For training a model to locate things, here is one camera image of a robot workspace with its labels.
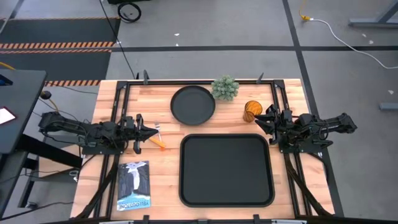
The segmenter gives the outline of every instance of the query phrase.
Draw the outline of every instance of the book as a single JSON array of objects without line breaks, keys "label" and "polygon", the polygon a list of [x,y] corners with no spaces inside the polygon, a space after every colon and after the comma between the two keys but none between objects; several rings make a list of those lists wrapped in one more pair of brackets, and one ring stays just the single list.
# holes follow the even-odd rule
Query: book
[{"label": "book", "polygon": [[150,207],[149,161],[119,165],[118,211]]}]

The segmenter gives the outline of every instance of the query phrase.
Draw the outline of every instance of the white cable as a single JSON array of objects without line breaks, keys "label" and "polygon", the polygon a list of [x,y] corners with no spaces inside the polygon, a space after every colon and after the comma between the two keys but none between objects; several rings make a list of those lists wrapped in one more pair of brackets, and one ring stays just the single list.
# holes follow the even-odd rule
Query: white cable
[{"label": "white cable", "polygon": [[373,55],[371,55],[371,54],[369,54],[369,53],[366,53],[366,52],[362,52],[362,51],[360,51],[360,50],[356,50],[356,49],[353,48],[352,46],[348,45],[346,42],[342,41],[340,38],[338,38],[338,37],[336,36],[336,34],[335,34],[335,33],[333,32],[333,30],[331,29],[329,23],[327,23],[327,22],[325,22],[325,21],[323,21],[323,20],[321,20],[321,19],[312,19],[312,18],[311,18],[309,21],[322,22],[322,23],[328,25],[331,34],[333,34],[333,36],[335,37],[336,40],[340,41],[340,42],[343,43],[345,46],[351,48],[351,49],[354,50],[355,52],[358,52],[358,53],[361,53],[361,54],[365,54],[365,55],[367,55],[367,56],[373,58],[373,59],[374,59],[375,61],[377,61],[383,68],[385,68],[385,69],[395,69],[395,68],[398,68],[398,66],[395,66],[395,67],[387,67],[387,66],[383,65],[383,63],[381,63],[381,62],[380,62],[376,57],[374,57]]}]

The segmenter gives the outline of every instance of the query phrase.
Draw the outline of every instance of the hazard tape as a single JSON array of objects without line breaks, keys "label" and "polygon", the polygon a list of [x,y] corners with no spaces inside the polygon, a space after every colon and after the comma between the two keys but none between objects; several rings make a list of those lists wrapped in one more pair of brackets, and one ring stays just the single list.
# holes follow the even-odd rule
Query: hazard tape
[{"label": "hazard tape", "polygon": [[58,54],[58,53],[88,53],[88,52],[112,52],[109,49],[75,49],[75,50],[8,50],[0,51],[0,54]]},{"label": "hazard tape", "polygon": [[2,44],[0,49],[64,49],[64,48],[83,48],[83,47],[113,47],[112,41],[104,42],[62,42],[62,43],[16,43]]},{"label": "hazard tape", "polygon": [[[10,21],[19,21],[19,20],[75,20],[75,19],[106,19],[106,17],[73,17],[73,18],[15,18],[10,19]],[[109,17],[108,19],[120,19],[118,16]]]},{"label": "hazard tape", "polygon": [[44,86],[98,86],[101,80],[60,80],[46,81]]}]

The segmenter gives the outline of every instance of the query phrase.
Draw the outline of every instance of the succulent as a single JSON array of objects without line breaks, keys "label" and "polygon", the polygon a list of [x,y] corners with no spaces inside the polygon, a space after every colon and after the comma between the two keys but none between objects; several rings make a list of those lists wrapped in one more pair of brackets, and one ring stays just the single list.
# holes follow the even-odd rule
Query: succulent
[{"label": "succulent", "polygon": [[238,95],[239,83],[235,82],[235,79],[229,75],[224,75],[220,79],[214,80],[211,86],[213,87],[211,94],[216,100],[231,101]]}]

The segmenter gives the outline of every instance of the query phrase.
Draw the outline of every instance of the gray floor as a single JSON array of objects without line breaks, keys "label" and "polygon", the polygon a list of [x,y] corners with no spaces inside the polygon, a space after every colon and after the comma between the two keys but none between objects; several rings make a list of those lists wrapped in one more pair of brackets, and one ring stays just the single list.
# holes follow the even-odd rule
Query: gray floor
[{"label": "gray floor", "polygon": [[[339,46],[327,26],[300,21],[301,0],[289,0],[300,45]],[[0,2],[0,17],[7,17],[16,0]],[[350,17],[376,17],[390,0],[308,0],[304,14],[329,22],[336,35],[351,45],[398,45],[398,29],[352,29]],[[115,6],[105,8],[115,15]],[[283,4],[273,0],[152,0],[139,2],[142,19],[121,24],[119,39],[124,47],[204,46],[204,45],[282,45],[292,39]],[[25,0],[17,17],[102,17],[96,0]],[[398,52],[370,52],[387,66],[398,65]],[[215,78],[230,74],[238,78],[301,78],[295,52],[208,51],[208,52],[129,52],[133,70],[146,69],[151,78]],[[346,217],[398,220],[398,175],[396,151],[397,112],[379,111],[380,102],[398,103],[398,70],[385,70],[370,58],[354,52],[304,52],[308,75],[321,118],[347,112],[358,125],[352,135],[331,134],[335,144],[330,156]],[[131,78],[121,53],[112,53],[107,79]],[[96,91],[93,88],[79,88]],[[78,119],[91,119],[95,96],[79,95],[51,88],[61,110]],[[73,99],[67,104],[62,98]],[[48,111],[39,102],[36,112]],[[32,115],[26,133],[37,134],[39,119]],[[23,187],[23,179],[18,187]],[[35,190],[51,189],[46,197],[33,194],[40,205],[71,201],[74,184],[40,183]],[[6,215],[16,209],[16,196]],[[40,223],[68,218],[70,206],[34,212],[6,223]]]}]

